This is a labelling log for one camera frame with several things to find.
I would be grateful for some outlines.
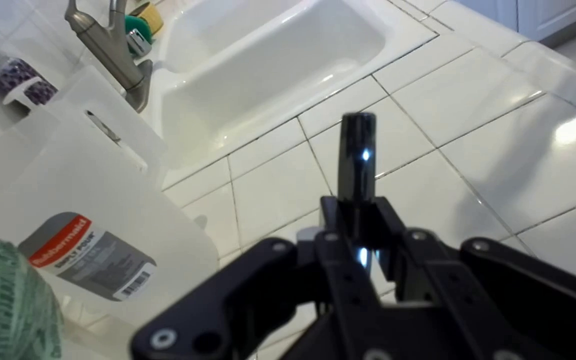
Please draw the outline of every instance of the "screw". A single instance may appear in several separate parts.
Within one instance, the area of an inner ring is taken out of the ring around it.
[[[380,348],[370,348],[364,354],[364,360],[391,360],[388,352],[380,351]]]
[[[284,253],[287,246],[284,244],[284,242],[275,242],[273,246],[271,246],[271,250],[273,253]]]
[[[161,328],[157,333],[153,333],[153,337],[150,338],[150,347],[153,351],[166,351],[170,347],[174,347],[175,343],[175,333],[171,328]]]
[[[425,232],[412,232],[409,237],[412,237],[412,240],[425,240],[427,238]]]
[[[336,240],[339,240],[339,237],[334,234],[334,232],[327,232],[323,238],[326,238],[326,242],[336,242]]]
[[[471,248],[478,250],[478,253],[488,253],[490,244],[481,242],[481,240],[475,240],[475,242],[471,242]]]
[[[523,360],[523,358],[507,348],[502,348],[492,354],[492,360]]]

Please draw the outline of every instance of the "chrome faucet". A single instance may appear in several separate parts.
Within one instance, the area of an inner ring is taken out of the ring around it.
[[[126,90],[126,100],[133,110],[147,104],[152,62],[133,64],[124,31],[126,0],[109,0],[108,28],[100,26],[89,14],[76,8],[76,0],[68,0],[65,23],[85,49],[108,69],[108,72]]]

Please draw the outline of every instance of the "sticker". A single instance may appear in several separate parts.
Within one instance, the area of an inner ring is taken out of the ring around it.
[[[156,273],[150,257],[73,212],[48,218],[19,253],[31,266],[116,302],[133,297]]]

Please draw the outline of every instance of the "white sink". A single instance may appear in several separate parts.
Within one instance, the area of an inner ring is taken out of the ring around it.
[[[170,181],[203,167],[436,35],[385,0],[203,0],[167,23],[146,119]]]

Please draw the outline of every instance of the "white cabinet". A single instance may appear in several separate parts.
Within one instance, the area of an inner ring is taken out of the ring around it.
[[[518,32],[541,40],[576,23],[576,0],[520,0]]]
[[[518,0],[458,0],[463,7],[479,13],[481,17],[488,17],[511,31],[518,28]]]

